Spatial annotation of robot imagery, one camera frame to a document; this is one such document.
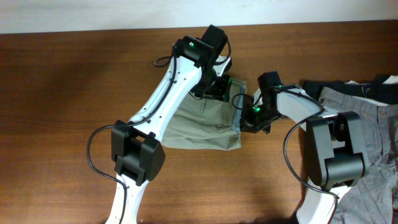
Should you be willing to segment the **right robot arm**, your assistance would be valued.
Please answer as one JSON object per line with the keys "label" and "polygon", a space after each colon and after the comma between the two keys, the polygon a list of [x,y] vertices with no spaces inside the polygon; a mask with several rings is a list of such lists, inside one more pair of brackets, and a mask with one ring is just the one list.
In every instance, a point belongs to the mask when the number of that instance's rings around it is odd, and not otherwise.
{"label": "right robot arm", "polygon": [[290,136],[298,128],[304,130],[308,179],[303,180],[292,165],[287,166],[307,190],[295,218],[297,223],[330,223],[340,200],[369,172],[359,114],[326,107],[302,87],[283,84],[276,71],[263,73],[257,82],[258,91],[243,98],[240,130],[270,133],[275,121],[290,118],[295,125],[284,138],[285,160]]}

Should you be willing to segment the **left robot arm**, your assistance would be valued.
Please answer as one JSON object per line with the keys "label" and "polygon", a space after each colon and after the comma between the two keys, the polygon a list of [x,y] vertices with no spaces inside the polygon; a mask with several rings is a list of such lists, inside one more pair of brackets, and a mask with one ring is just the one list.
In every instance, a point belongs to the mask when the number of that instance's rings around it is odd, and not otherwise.
{"label": "left robot arm", "polygon": [[200,38],[178,39],[165,63],[167,72],[146,104],[128,122],[115,122],[111,159],[117,187],[107,223],[137,222],[145,188],[165,161],[165,130],[183,99],[229,100],[231,57],[221,56],[229,46],[225,32],[213,25]]}

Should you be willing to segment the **khaki green shorts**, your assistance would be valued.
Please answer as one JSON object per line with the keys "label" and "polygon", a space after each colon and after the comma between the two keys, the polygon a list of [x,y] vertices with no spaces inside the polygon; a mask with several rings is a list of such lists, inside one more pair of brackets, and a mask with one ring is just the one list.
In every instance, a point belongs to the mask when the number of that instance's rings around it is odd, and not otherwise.
{"label": "khaki green shorts", "polygon": [[175,149],[239,149],[241,111],[235,107],[242,106],[245,92],[246,82],[233,79],[228,102],[186,95],[165,130],[162,145]]}

